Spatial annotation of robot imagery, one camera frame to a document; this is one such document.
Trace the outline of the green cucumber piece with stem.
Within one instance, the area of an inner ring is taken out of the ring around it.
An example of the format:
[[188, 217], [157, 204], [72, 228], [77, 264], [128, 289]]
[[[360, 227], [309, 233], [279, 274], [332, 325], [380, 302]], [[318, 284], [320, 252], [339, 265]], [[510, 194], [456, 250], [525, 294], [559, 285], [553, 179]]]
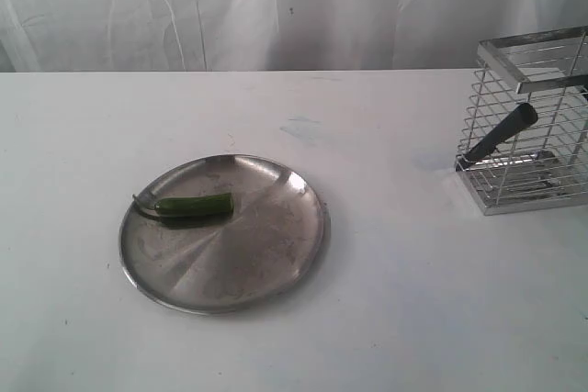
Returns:
[[194, 196], [167, 197], [147, 201], [133, 195], [133, 202], [140, 210], [159, 218], [205, 218], [230, 215], [234, 203], [231, 193]]

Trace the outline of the black handled serrated knife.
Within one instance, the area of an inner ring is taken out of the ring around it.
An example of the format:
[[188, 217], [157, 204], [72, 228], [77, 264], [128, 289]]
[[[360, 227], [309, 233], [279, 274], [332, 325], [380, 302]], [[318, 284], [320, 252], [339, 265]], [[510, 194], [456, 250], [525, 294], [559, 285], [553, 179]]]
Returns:
[[487, 135], [458, 160], [458, 170], [466, 170], [471, 165], [491, 155], [496, 147], [538, 121], [537, 111], [529, 103], [519, 104], [503, 118]]

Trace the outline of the round stainless steel plate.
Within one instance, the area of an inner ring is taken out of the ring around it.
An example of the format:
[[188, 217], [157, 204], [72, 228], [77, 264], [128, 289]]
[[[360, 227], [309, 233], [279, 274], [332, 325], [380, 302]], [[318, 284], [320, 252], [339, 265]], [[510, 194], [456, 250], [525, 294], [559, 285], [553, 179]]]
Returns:
[[159, 218], [131, 201], [119, 229], [121, 266], [157, 304], [221, 314], [283, 294], [326, 247], [327, 206], [308, 181], [278, 162], [245, 154], [196, 159], [144, 187], [140, 199], [231, 193], [230, 215]]

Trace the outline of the white backdrop curtain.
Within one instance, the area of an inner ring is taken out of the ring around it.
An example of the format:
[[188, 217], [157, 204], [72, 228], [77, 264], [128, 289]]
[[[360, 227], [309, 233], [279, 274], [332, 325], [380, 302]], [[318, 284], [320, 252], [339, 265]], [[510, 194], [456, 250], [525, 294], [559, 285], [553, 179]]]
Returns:
[[462, 68], [587, 0], [1, 0], [5, 72]]

